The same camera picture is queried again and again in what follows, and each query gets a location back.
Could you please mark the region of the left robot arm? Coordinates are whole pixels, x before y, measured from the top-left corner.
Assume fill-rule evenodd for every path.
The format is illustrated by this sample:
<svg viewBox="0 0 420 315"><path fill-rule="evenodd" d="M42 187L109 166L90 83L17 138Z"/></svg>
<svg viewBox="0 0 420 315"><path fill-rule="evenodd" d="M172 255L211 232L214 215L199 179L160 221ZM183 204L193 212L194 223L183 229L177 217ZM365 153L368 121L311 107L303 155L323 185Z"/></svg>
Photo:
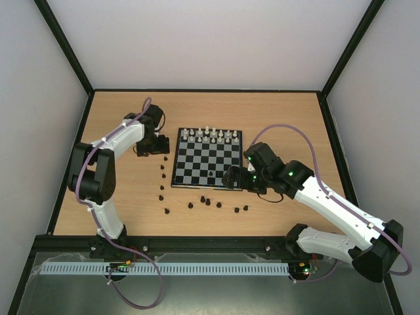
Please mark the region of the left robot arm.
<svg viewBox="0 0 420 315"><path fill-rule="evenodd" d="M148 97L141 112L127 114L107 135L73 147L68 189L92 214L101 237L116 240L125 228L113 200L116 161L130 148L138 157L168 154L169 138L160 133L164 124L164 111Z"/></svg>

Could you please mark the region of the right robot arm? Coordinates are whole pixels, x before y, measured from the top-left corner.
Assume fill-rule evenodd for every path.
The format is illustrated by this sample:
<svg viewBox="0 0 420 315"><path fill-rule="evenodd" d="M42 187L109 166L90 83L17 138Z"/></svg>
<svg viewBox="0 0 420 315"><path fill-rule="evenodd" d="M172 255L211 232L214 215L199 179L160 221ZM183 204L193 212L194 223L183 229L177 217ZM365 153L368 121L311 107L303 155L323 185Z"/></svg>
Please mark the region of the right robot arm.
<svg viewBox="0 0 420 315"><path fill-rule="evenodd" d="M227 188L238 185L256 194L271 188L315 210L343 232L338 235L296 224L285 237L290 255L321 254L351 264L372 282L384 280L403 243L404 228L398 221L385 222L366 213L330 189L312 169L296 160L284 163L263 142L252 145L244 156L247 167L230 166L223 175Z"/></svg>

